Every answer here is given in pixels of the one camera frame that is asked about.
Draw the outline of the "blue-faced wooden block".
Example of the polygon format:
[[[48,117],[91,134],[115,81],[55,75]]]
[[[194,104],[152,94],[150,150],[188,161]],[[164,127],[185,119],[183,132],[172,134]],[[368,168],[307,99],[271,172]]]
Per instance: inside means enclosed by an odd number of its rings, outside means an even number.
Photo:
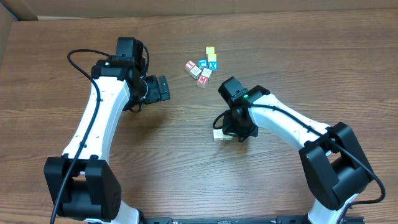
[[[230,140],[232,140],[233,139],[233,137],[232,136],[229,136],[229,135],[223,135],[223,140],[224,141],[230,141]]]

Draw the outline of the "red M block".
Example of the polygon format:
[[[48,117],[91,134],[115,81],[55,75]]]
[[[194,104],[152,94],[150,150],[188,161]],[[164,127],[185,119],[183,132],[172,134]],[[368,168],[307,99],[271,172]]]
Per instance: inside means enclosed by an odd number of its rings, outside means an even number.
[[[197,79],[197,86],[201,88],[206,88],[209,82],[209,78],[203,75],[200,75]]]

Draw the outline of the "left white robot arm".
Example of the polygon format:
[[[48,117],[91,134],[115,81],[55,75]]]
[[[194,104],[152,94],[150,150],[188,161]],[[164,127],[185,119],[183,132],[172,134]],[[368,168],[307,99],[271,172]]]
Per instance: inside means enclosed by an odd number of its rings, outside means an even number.
[[[110,55],[91,69],[91,95],[78,128],[60,157],[48,157],[44,176],[53,214],[88,223],[139,223],[141,213],[121,198],[109,166],[123,111],[170,99],[164,76],[147,76],[145,60]]]

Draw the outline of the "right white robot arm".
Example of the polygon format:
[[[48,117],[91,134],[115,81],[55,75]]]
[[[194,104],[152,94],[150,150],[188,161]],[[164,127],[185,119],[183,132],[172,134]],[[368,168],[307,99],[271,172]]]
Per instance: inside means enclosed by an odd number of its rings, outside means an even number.
[[[222,130],[243,142],[264,128],[298,151],[308,188],[315,197],[304,223],[341,223],[348,206],[373,180],[373,169],[353,130],[314,121],[280,102],[269,90],[223,84],[227,102]]]

